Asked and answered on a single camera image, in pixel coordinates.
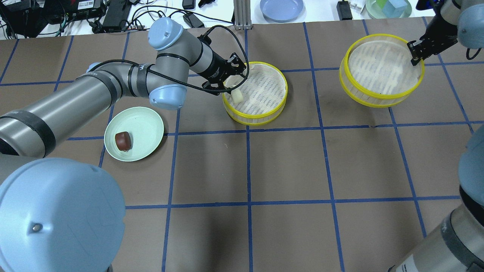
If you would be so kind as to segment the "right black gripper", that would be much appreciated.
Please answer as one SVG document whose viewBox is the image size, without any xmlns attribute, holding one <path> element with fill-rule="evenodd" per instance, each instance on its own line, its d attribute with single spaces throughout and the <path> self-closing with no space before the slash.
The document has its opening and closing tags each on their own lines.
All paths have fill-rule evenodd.
<svg viewBox="0 0 484 272">
<path fill-rule="evenodd" d="M 458 27 L 447 22 L 441 14 L 436 14 L 428 23 L 420 41 L 407 43 L 411 54 L 411 64 L 416 66 L 431 55 L 437 55 L 458 42 Z"/>
</svg>

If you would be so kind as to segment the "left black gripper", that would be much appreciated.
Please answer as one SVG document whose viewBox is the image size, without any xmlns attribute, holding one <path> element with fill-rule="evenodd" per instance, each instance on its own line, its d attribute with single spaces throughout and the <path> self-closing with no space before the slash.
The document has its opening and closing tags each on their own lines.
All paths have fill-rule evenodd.
<svg viewBox="0 0 484 272">
<path fill-rule="evenodd" d="M 226 60 L 217 53 L 212 54 L 211 63 L 202 72 L 202 77 L 207 81 L 202 84 L 204 89 L 221 89 L 221 93 L 232 94 L 232 88 L 225 87 L 224 81 L 229 77 L 225 73 Z"/>
</svg>

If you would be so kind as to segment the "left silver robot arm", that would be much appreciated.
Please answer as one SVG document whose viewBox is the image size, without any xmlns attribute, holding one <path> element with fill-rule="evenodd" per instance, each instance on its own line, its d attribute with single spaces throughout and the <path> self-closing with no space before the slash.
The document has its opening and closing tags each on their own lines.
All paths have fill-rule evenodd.
<svg viewBox="0 0 484 272">
<path fill-rule="evenodd" d="M 229 75 L 233 51 L 244 49 L 230 33 L 156 21 L 147 32 L 123 36 L 126 56 L 147 61 L 108 62 L 22 110 L 1 118 L 1 271 L 106 272 L 122 247 L 128 191 L 132 205 L 166 205 L 171 182 L 179 82 L 202 87 Z M 164 135 L 150 156 L 113 159 L 104 131 L 130 107 L 148 107 L 164 119 Z"/>
</svg>

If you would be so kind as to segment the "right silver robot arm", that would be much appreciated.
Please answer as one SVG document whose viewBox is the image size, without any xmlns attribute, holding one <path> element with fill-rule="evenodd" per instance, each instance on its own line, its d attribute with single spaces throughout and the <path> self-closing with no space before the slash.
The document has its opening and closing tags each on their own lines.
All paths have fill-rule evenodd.
<svg viewBox="0 0 484 272">
<path fill-rule="evenodd" d="M 419 0 L 417 10 L 435 13 L 418 40 L 408 42 L 412 64 L 456 43 L 474 59 L 484 46 L 482 0 Z M 466 144 L 458 164 L 460 205 L 449 213 L 390 272 L 482 272 L 484 270 L 484 131 Z"/>
</svg>

